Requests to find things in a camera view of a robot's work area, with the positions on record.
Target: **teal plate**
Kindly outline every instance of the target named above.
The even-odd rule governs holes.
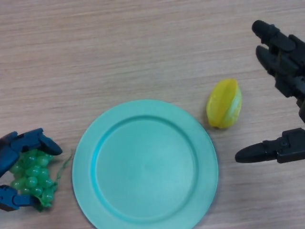
[[[137,100],[103,113],[86,130],[72,182],[98,229],[191,229],[213,201],[218,164],[211,139],[190,114]]]

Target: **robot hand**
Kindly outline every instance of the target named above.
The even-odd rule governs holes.
[[[305,43],[294,35],[286,37],[263,21],[254,22],[252,30],[269,47],[257,46],[258,61],[275,78],[275,87],[285,97],[297,99],[299,115],[305,122]]]
[[[32,149],[38,149],[53,156],[62,153],[62,149],[43,134],[42,128],[21,135],[12,132],[0,139],[0,177],[18,161],[20,153]],[[0,209],[2,210],[18,210],[19,207],[35,206],[38,203],[38,199],[34,196],[18,195],[14,188],[7,185],[0,186]]]
[[[275,87],[285,97],[297,99],[299,116],[305,122],[305,43],[294,35],[286,37],[274,25],[260,20],[253,23],[252,30],[269,47],[256,48],[258,61],[275,78]],[[239,163],[275,159],[278,163],[305,159],[305,130],[284,131],[276,140],[248,146],[235,155]]]

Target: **green grapes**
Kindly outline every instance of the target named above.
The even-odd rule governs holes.
[[[47,156],[39,156],[37,158],[37,164],[41,167],[46,167],[49,163],[49,159]]]
[[[26,182],[26,178],[25,177],[22,177],[22,178],[19,178],[19,179],[16,179],[14,181],[11,182],[11,186],[16,189],[16,190],[20,190],[22,189],[22,187],[24,186],[25,182]]]
[[[40,186],[36,186],[30,190],[31,194],[40,197],[42,195],[43,189]]]
[[[34,195],[47,205],[54,199],[54,182],[46,168],[53,156],[33,149],[20,155],[19,160],[10,169],[15,180],[11,186],[24,195]]]
[[[51,202],[54,199],[54,193],[52,192],[52,190],[45,190],[42,194],[42,201],[44,202]]]
[[[39,165],[34,165],[27,170],[25,170],[25,174],[30,177],[37,177],[40,174],[41,168]]]
[[[21,194],[23,195],[28,195],[30,194],[30,189],[27,188],[27,187],[23,187],[21,190],[20,190]]]

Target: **blue robot hand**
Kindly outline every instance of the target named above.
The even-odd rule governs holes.
[[[12,132],[0,138],[0,177],[3,176],[19,159],[20,153],[38,149],[56,156],[62,149],[39,128],[18,135]],[[17,190],[7,185],[0,186],[0,209],[17,210],[19,207],[35,206],[38,199],[30,195],[18,195]]]

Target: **wood grain surface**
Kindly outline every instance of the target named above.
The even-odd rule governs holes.
[[[55,175],[101,113],[165,100],[196,117],[217,149],[217,195],[197,229],[303,229],[305,161],[234,160],[241,148],[303,127],[295,99],[274,88],[256,59],[257,19],[305,40],[303,0],[2,0],[0,135],[43,127],[64,150]],[[214,130],[207,97],[231,77],[243,93],[240,118]],[[74,198],[71,166],[50,211],[1,211],[0,228],[93,228]]]

